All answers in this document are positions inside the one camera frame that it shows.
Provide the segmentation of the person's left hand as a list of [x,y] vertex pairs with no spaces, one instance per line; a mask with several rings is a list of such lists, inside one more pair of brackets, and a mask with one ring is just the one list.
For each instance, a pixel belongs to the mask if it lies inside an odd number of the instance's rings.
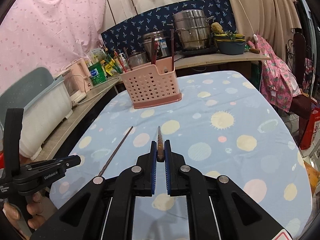
[[3,211],[6,218],[23,239],[30,239],[33,231],[46,221],[41,215],[42,200],[42,194],[37,192],[26,197],[18,194],[4,202]]

